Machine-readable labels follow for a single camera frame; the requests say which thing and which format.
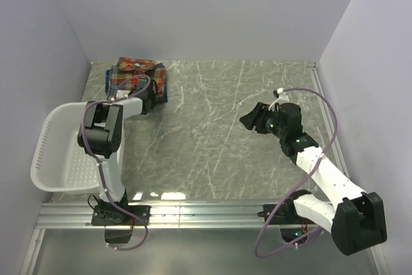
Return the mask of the blue plaid shirt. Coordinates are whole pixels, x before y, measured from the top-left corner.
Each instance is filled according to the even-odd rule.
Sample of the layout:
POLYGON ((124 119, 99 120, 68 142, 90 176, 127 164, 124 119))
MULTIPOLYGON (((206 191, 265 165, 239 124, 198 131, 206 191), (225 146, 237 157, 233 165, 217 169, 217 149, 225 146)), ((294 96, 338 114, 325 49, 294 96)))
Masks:
POLYGON ((167 98, 167 71, 162 63, 154 63, 151 66, 136 66, 137 63, 133 64, 134 68, 130 71, 122 71, 117 65, 112 65, 112 67, 105 72, 105 92, 106 97, 109 98, 121 85, 120 90, 131 91, 132 88, 137 84, 138 78, 131 79, 135 75, 143 74, 148 75, 153 79, 158 86, 157 91, 157 103, 166 103, 167 98))

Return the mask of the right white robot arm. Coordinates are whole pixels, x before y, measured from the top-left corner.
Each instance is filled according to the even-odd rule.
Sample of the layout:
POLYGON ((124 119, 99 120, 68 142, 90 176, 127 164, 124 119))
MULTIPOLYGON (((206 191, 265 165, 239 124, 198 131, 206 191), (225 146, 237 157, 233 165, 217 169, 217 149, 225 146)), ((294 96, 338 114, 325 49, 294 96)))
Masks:
POLYGON ((264 226, 308 220, 331 234, 336 247, 349 256, 388 239, 384 203, 376 193, 355 185, 303 130, 301 108, 293 103, 258 102, 239 120, 247 130, 272 134, 282 152, 307 173, 327 196, 324 203, 296 185, 278 204, 264 209, 264 226))

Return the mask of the red brown plaid shirt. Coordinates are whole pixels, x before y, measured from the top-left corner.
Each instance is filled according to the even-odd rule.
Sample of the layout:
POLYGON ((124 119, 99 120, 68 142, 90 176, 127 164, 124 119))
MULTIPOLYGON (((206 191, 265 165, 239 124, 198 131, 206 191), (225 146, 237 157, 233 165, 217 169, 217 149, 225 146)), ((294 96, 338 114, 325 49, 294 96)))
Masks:
POLYGON ((116 90, 131 91, 138 82, 135 75, 147 75, 151 78, 156 92, 157 103, 166 103, 167 71, 162 63, 149 59, 120 57, 116 64, 106 71, 106 95, 110 97, 116 90))

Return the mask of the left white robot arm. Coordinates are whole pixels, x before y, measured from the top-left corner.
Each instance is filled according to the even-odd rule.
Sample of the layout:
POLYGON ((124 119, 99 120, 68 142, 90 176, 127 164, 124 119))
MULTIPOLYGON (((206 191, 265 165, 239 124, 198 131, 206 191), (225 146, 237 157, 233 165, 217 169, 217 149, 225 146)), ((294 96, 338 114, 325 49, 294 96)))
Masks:
POLYGON ((135 78, 138 82, 145 82, 135 92, 86 103, 77 142, 95 160, 97 167, 99 198, 94 208, 96 215, 109 219, 115 225, 131 220, 146 226, 146 222, 133 214, 129 207, 117 159, 124 119, 142 114, 144 101, 140 96, 151 85, 151 78, 147 75, 136 75, 135 78))

